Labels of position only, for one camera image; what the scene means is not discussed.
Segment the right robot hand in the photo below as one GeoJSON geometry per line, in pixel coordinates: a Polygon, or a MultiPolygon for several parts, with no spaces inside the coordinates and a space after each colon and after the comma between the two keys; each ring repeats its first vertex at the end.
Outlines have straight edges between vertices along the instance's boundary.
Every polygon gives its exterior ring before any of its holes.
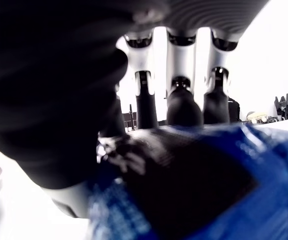
{"type": "Polygon", "coordinates": [[[237,41],[264,0],[0,0],[0,151],[61,210],[87,217],[82,184],[117,111],[117,40],[155,27],[209,27],[237,41]]]}

